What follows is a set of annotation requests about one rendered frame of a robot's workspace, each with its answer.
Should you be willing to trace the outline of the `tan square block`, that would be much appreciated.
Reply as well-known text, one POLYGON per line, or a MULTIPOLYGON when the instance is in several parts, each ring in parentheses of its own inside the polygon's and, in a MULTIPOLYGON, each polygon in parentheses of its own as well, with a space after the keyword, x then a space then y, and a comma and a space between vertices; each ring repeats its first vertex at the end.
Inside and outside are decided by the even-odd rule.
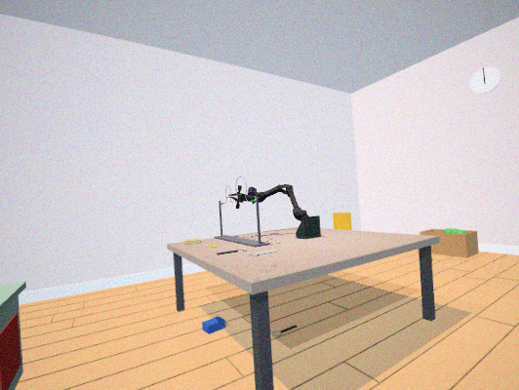
POLYGON ((185 243, 186 245, 189 245, 189 244, 198 244, 198 243, 200 243, 200 239, 198 239, 198 238, 195 238, 195 239, 186 239, 186 240, 184 240, 184 243, 185 243))

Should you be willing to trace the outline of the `small blue block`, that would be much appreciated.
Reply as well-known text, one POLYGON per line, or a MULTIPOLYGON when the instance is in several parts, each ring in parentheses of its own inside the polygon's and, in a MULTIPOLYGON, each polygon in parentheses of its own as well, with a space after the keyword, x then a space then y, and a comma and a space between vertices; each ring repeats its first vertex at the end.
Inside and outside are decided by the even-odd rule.
POLYGON ((217 330, 225 329, 225 321, 223 318, 217 316, 215 318, 212 318, 208 321, 205 321, 202 323, 203 331, 210 334, 212 332, 215 332, 217 330))

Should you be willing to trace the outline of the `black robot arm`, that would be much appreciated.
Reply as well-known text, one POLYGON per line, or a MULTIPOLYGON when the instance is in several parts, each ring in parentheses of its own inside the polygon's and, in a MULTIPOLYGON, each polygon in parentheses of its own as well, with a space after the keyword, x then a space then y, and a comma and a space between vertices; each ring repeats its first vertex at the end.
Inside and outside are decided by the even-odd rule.
MULTIPOLYGON (((269 197, 269 196, 271 196, 271 195, 273 195, 275 193, 278 193, 278 192, 282 192, 284 194, 287 194, 290 197, 291 202, 292 202, 293 207, 294 207, 293 214, 295 216, 295 219, 297 219, 299 221, 302 221, 304 217, 308 217, 309 216, 309 215, 307 215, 307 211, 302 210, 299 207, 298 202, 296 200, 296 197, 294 195, 293 185, 289 185, 289 184, 277 185, 276 187, 271 188, 271 189, 269 189, 269 190, 267 190, 265 192, 257 192, 256 188, 249 187, 247 200, 248 201, 253 201, 253 200, 255 200, 255 197, 258 197, 259 198, 259 203, 261 203, 267 197, 269 197), (286 190, 284 190, 282 188, 286 188, 286 190)), ((243 201, 245 201, 245 199, 244 199, 245 194, 240 193, 240 194, 237 194, 237 195, 238 195, 239 203, 243 203, 243 201)))

